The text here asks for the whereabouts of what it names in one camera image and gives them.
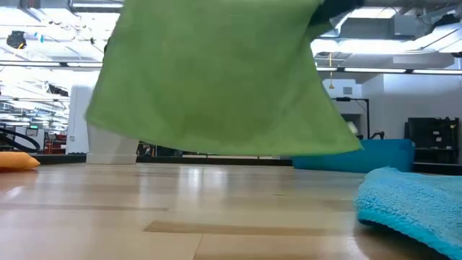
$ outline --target wooden floor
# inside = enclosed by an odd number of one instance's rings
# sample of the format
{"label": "wooden floor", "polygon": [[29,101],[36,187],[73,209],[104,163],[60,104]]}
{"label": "wooden floor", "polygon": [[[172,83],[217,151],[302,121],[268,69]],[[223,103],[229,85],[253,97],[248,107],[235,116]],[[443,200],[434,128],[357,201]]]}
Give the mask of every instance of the wooden floor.
{"label": "wooden floor", "polygon": [[361,226],[363,174],[56,165],[0,174],[0,259],[440,259]]}

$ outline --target green towel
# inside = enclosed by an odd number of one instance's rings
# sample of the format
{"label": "green towel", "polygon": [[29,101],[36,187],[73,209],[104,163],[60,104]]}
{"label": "green towel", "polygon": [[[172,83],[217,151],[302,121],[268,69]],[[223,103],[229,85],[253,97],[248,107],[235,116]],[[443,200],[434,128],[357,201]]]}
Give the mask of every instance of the green towel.
{"label": "green towel", "polygon": [[87,111],[126,137],[221,155],[360,149],[318,77],[322,0],[130,0]]}

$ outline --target blue towel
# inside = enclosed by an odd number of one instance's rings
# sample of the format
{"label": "blue towel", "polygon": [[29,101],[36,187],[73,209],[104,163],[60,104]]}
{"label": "blue towel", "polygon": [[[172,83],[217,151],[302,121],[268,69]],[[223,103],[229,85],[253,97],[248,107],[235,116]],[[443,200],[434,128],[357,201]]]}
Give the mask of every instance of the blue towel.
{"label": "blue towel", "polygon": [[450,259],[462,259],[462,177],[373,170],[355,205],[360,222],[388,226]]}

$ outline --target blue bin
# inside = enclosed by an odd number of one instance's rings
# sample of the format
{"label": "blue bin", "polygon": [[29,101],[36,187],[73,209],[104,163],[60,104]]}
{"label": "blue bin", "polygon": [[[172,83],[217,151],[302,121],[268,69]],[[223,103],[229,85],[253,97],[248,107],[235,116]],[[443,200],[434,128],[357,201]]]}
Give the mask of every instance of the blue bin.
{"label": "blue bin", "polygon": [[403,172],[412,171],[415,148],[411,140],[363,140],[361,144],[363,150],[339,155],[296,156],[292,158],[292,164],[296,169],[353,173],[369,173],[387,166]]}

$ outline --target orange object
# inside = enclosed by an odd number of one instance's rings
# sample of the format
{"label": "orange object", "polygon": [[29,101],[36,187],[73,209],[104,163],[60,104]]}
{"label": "orange object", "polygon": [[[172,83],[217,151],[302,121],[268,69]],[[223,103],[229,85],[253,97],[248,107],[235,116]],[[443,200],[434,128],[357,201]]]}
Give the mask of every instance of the orange object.
{"label": "orange object", "polygon": [[0,152],[0,171],[32,170],[40,163],[25,152]]}

